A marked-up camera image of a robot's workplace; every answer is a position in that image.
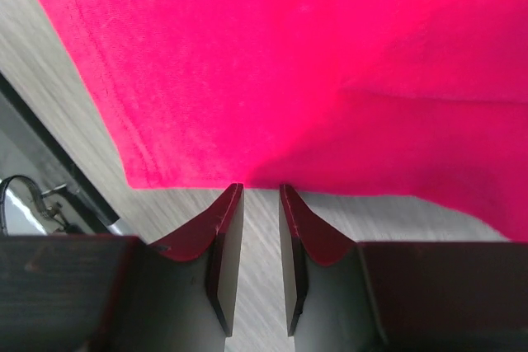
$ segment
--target pink cloth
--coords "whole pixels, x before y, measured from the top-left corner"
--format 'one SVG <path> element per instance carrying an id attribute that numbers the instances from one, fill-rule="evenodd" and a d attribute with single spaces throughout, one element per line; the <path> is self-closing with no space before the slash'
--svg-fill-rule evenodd
<path id="1" fill-rule="evenodd" d="M 40 0 L 134 188 L 417 195 L 528 241 L 528 0 Z"/>

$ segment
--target gray wooden table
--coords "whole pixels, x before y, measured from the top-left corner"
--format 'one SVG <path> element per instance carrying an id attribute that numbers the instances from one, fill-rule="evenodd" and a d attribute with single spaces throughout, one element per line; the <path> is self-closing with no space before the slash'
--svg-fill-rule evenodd
<path id="1" fill-rule="evenodd" d="M 132 190 L 68 54 L 36 0 L 0 0 L 0 70 L 115 211 L 151 242 L 207 207 L 217 190 Z M 304 195 L 356 240 L 500 240 L 475 218 L 408 197 Z M 246 192 L 233 338 L 228 351 L 286 352 L 278 193 Z"/>

